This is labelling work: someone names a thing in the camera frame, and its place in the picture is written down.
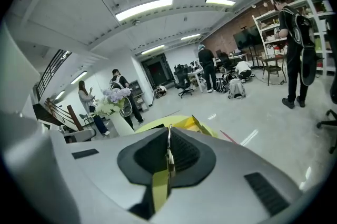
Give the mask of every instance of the flower vase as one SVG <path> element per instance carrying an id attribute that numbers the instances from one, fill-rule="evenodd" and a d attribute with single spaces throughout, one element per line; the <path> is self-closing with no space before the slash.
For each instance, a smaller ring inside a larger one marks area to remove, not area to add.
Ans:
<path id="1" fill-rule="evenodd" d="M 126 136 L 135 133 L 119 112 L 112 113 L 108 116 L 108 118 L 112 121 L 112 124 L 119 136 Z"/>

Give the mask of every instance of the television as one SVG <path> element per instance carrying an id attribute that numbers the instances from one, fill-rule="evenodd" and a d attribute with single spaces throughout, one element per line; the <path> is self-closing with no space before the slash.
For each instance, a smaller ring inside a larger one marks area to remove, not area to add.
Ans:
<path id="1" fill-rule="evenodd" d="M 256 26 L 244 29 L 233 35 L 238 49 L 262 44 L 259 30 Z"/>

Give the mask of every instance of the white shirt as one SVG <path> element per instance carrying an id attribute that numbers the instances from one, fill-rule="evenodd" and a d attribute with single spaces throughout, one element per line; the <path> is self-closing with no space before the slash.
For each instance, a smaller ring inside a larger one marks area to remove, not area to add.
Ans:
<path id="1" fill-rule="evenodd" d="M 160 90 L 167 91 L 166 87 L 164 87 L 164 86 L 159 86 L 159 89 L 160 89 Z"/>
<path id="2" fill-rule="evenodd" d="M 239 62 L 235 68 L 235 71 L 239 72 L 240 74 L 244 70 L 250 70 L 251 69 L 250 67 L 252 67 L 252 64 L 249 62 Z"/>

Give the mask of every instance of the yellow object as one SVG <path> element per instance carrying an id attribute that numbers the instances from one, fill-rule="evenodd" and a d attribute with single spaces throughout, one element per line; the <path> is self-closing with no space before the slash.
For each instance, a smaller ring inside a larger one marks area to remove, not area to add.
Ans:
<path id="1" fill-rule="evenodd" d="M 143 127 L 139 128 L 136 131 L 136 133 L 142 133 L 143 131 L 152 129 L 161 124 L 163 124 L 167 128 L 170 126 L 170 124 L 172 124 L 172 126 L 175 128 L 183 128 L 183 129 L 188 129 L 192 131 L 200 131 L 204 134 L 211 135 L 212 137 L 216 137 L 216 138 L 218 137 L 215 131 L 213 131 L 206 124 L 198 122 L 196 118 L 193 119 L 193 116 L 188 117 L 188 116 L 182 116 L 182 115 L 168 116 L 168 117 L 156 119 L 144 125 Z"/>

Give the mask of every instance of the white shelving unit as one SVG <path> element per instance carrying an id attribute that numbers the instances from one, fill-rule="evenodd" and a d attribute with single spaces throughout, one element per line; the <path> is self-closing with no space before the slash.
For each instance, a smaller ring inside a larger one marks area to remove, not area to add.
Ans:
<path id="1" fill-rule="evenodd" d="M 335 12 L 317 13 L 316 8 L 314 6 L 314 2 L 318 2 L 318 1 L 321 1 L 321 0 L 298 0 L 296 2 L 290 3 L 289 6 L 291 6 L 293 8 L 299 8 L 299 7 L 307 5 L 311 9 L 312 15 L 309 15 L 309 16 L 306 16 L 306 17 L 307 18 L 312 18 L 315 21 L 315 23 L 317 25 L 317 28 L 319 29 L 319 31 L 317 33 L 314 33 L 314 36 L 319 36 L 319 38 L 321 40 L 322 50 L 317 50 L 316 52 L 318 54 L 322 54 L 322 57 L 324 58 L 323 59 L 323 67 L 317 67 L 317 70 L 323 71 L 323 74 L 326 75 L 327 71 L 334 72 L 335 71 L 335 66 L 327 66 L 327 60 L 326 60 L 326 58 L 329 56 L 328 54 L 332 53 L 332 51 L 331 50 L 326 50 L 326 47 L 325 47 L 325 38 L 324 38 L 324 35 L 326 34 L 326 32 L 321 31 L 320 20 L 326 18 L 327 16 L 334 15 Z M 254 19 L 254 22 L 255 22 L 258 30 L 259 30 L 259 33 L 260 33 L 260 36 L 261 36 L 261 39 L 262 39 L 262 43 L 263 43 L 263 47 L 264 47 L 264 51 L 265 51 L 266 55 L 268 54 L 267 53 L 266 45 L 285 41 L 286 38 L 280 38 L 280 39 L 276 39 L 276 40 L 272 40 L 272 41 L 266 41 L 266 40 L 264 40 L 262 33 L 274 30 L 274 28 L 279 27 L 280 24 L 276 23 L 276 24 L 270 25 L 268 27 L 265 27 L 263 29 L 260 29 L 258 21 L 261 22 L 261 21 L 265 21 L 265 20 L 273 18 L 273 17 L 277 17 L 278 14 L 279 14 L 279 12 L 277 12 L 275 10 L 272 10 L 272 11 L 269 11 L 269 12 L 267 12 L 267 13 L 261 15 L 261 16 L 258 16 L 258 17 L 252 16 L 253 19 Z"/>

